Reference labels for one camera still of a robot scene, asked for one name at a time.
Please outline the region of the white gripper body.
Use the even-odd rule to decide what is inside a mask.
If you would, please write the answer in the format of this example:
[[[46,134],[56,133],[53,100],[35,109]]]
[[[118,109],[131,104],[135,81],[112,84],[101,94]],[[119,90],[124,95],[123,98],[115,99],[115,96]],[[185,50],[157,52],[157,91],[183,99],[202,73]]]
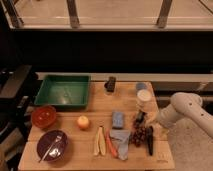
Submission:
[[[169,129],[177,122],[177,113],[175,109],[168,105],[159,110],[154,118],[147,121],[148,125],[160,124],[162,127]]]

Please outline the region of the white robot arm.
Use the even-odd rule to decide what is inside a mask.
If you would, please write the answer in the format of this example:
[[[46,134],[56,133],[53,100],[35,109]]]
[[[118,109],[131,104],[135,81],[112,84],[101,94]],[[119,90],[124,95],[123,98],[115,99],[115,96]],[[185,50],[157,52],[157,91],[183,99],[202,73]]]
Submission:
[[[170,97],[170,103],[160,109],[156,116],[148,121],[149,126],[160,125],[171,129],[184,117],[196,123],[209,137],[213,138],[213,115],[203,109],[202,98],[195,93],[177,92]]]

